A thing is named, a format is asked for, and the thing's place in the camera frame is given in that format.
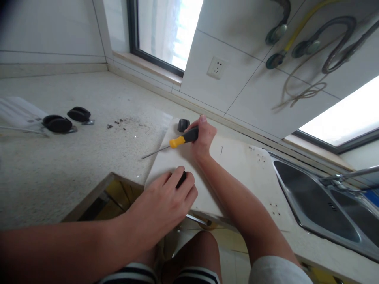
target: stainless steel sink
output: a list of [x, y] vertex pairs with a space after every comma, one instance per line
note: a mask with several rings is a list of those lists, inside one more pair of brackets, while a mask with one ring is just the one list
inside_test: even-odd
[[331, 193], [353, 222], [379, 247], [379, 219], [356, 198], [337, 191]]
[[321, 176], [270, 155], [300, 226], [379, 263], [379, 218], [365, 205], [368, 201], [326, 187]]

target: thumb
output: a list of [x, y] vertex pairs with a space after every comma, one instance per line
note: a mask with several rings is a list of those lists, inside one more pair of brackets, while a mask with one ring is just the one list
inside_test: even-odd
[[207, 121], [206, 121], [206, 116], [205, 115], [200, 115], [199, 118], [199, 138], [205, 137], [207, 133]]

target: kitchen countertop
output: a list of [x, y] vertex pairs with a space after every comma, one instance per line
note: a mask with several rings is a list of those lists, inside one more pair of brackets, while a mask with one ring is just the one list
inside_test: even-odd
[[[71, 108], [82, 106], [95, 119], [93, 126], [74, 122], [77, 133], [49, 132], [48, 138], [1, 131], [3, 230], [60, 222], [109, 172], [144, 185], [154, 156], [141, 157], [159, 148], [173, 118], [192, 122], [199, 116], [110, 72], [2, 79], [0, 90], [1, 97], [22, 97], [50, 114], [66, 116]], [[262, 147], [224, 125], [211, 124], [223, 136]], [[283, 234], [295, 254], [311, 264], [361, 283], [379, 279], [377, 263], [297, 223]]]

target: window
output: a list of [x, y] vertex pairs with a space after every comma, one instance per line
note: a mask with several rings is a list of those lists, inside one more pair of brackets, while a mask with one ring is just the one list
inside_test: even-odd
[[131, 53], [183, 77], [203, 0], [129, 0]]
[[379, 138], [379, 76], [302, 126], [294, 135], [341, 154]]

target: screwdriver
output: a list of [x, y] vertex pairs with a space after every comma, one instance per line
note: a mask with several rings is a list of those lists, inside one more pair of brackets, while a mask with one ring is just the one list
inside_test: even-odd
[[158, 153], [159, 151], [167, 149], [168, 147], [171, 147], [171, 148], [175, 149], [176, 147], [178, 147], [179, 145], [183, 145], [184, 143], [196, 141], [198, 137], [199, 137], [199, 127], [196, 126], [196, 127], [192, 128], [192, 129], [188, 130], [182, 136], [180, 136], [180, 137], [178, 137], [176, 139], [171, 139], [170, 140], [170, 145], [168, 145], [167, 147], [164, 147], [162, 149], [159, 149], [158, 151], [155, 151], [155, 152], [153, 152], [151, 154], [143, 156], [142, 159], [150, 157], [151, 155], [154, 155], [155, 153]]

